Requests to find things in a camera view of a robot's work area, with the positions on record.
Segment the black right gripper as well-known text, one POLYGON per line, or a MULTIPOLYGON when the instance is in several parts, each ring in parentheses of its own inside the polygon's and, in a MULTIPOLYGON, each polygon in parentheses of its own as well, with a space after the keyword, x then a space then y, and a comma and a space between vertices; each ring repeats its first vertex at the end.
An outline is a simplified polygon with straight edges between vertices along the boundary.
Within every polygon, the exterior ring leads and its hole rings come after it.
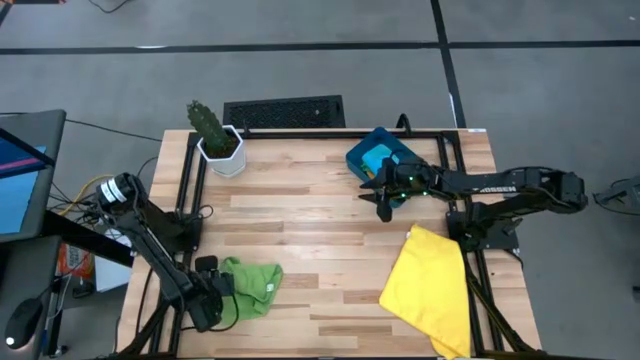
POLYGON ((418 195, 442 196, 440 180, 438 168, 427 162, 396 163, 392 158, 385 158, 375 177, 360 186, 361 189, 384 188, 384 192, 362 194, 359 198, 374 203, 379 219, 388 223, 393 216, 392 200, 418 195))

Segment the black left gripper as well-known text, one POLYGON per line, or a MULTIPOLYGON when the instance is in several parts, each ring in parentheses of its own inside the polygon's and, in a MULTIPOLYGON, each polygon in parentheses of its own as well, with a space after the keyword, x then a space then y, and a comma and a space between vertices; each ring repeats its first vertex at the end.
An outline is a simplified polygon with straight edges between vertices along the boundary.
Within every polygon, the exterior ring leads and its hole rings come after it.
MULTIPOLYGON (((235 293, 234 277, 231 273, 218 270, 219 260, 215 255, 195 259, 195 271, 200 273, 205 283, 216 290, 221 297, 235 293)), ((199 299, 190 308, 190 316, 198 332, 208 331, 222 318, 223 302, 220 298, 199 299)))

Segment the green microfiber towel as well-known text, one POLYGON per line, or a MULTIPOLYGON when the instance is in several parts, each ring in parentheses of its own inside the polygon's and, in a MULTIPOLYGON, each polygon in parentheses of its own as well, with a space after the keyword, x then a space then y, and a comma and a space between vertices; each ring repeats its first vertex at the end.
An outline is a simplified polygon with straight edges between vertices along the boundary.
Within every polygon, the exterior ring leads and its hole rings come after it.
POLYGON ((234 292, 223 297, 220 326, 231 326, 235 321, 264 317, 275 301, 283 280, 279 264, 242 263, 237 257, 227 257, 220 269, 233 276, 234 292))

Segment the yellow microfiber towel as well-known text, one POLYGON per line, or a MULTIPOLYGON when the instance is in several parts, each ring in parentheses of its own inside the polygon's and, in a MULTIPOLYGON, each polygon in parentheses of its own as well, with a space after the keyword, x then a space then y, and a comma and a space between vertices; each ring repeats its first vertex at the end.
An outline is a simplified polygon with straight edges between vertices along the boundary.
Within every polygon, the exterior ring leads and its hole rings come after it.
POLYGON ((378 300, 448 360, 471 356, 466 270, 457 242, 411 227, 378 300))

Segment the white box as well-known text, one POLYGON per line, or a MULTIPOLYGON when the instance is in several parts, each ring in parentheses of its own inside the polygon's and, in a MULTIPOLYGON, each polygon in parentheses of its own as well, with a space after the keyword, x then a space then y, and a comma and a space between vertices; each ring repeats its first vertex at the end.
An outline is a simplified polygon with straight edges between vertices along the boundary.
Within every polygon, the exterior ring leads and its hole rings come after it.
POLYGON ((131 268, 106 260, 95 258, 95 286, 98 292, 106 292, 129 283, 131 268))

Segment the white hexagonal plant pot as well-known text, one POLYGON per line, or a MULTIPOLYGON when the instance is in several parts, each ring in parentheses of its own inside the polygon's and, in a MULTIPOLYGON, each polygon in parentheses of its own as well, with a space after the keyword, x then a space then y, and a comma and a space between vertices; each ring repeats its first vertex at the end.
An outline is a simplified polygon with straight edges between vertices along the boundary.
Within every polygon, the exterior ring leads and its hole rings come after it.
POLYGON ((233 125, 223 125, 222 128, 230 135, 233 135, 238 144, 233 153, 226 158, 210 158, 205 152, 204 139, 201 138, 196 144, 199 152, 206 161, 208 167, 217 175, 231 178, 239 175, 246 167, 246 147, 244 140, 233 125))

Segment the orange printed package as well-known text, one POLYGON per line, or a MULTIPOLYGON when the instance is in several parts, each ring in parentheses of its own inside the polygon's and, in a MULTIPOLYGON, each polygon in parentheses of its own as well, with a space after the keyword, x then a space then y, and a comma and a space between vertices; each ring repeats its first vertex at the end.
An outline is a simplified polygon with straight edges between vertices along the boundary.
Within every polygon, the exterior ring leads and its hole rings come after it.
POLYGON ((94 272, 94 257, 88 251, 63 243, 57 257, 57 271, 88 280, 94 272))

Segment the black desk beam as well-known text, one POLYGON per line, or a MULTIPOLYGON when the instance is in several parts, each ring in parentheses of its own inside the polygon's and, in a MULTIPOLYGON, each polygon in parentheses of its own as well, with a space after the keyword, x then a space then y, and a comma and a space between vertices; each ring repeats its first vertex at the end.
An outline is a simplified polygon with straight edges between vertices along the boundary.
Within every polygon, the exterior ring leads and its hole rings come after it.
POLYGON ((60 236, 66 244, 98 257, 129 268, 133 265, 134 258, 129 247, 52 211, 46 211, 44 214, 41 234, 60 236))

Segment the green cactus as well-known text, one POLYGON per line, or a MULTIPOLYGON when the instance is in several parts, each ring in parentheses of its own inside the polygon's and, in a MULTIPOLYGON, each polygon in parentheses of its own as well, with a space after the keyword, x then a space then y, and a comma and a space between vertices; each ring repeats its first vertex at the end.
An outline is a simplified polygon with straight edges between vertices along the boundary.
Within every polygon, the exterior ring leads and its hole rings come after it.
POLYGON ((187 105, 187 118, 203 139, 202 147, 208 158, 228 158, 232 155, 237 138, 223 128, 208 106, 193 100, 187 105))

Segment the black computer mouse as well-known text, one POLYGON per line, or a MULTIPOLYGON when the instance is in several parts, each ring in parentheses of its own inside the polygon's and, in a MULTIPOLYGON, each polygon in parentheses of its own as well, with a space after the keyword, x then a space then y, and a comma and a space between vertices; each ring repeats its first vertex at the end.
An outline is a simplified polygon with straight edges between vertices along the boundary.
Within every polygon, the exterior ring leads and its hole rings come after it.
POLYGON ((5 344, 9 349, 20 349, 30 341, 42 312, 43 305, 39 298, 27 298, 15 308, 4 332, 5 344))

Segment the grey laptop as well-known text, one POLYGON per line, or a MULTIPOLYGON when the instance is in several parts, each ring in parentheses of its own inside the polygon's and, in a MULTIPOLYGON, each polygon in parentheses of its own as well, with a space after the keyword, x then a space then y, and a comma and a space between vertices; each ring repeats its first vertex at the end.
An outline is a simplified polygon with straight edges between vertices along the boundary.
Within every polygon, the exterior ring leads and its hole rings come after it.
POLYGON ((0 116, 0 244, 40 234, 66 117, 0 116))

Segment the grey chair base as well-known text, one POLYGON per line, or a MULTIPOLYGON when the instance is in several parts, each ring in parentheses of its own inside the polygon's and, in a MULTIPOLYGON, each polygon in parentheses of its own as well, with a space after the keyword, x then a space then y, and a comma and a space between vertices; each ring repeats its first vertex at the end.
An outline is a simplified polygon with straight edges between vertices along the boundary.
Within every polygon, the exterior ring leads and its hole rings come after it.
POLYGON ((640 216, 640 175, 612 182, 608 189, 593 193, 602 209, 629 216, 640 216))

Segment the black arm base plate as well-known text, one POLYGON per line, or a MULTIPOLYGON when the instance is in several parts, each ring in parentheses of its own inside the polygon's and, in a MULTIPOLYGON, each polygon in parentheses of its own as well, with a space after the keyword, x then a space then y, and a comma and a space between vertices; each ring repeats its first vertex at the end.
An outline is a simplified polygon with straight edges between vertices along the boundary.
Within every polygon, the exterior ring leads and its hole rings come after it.
POLYGON ((203 225, 201 214, 161 212, 140 219, 139 223, 171 255, 195 251, 199 247, 203 225))
POLYGON ((463 252, 519 247, 515 229, 522 218, 503 214, 494 204, 470 203, 465 211, 448 212, 446 222, 449 238, 457 242, 463 252))

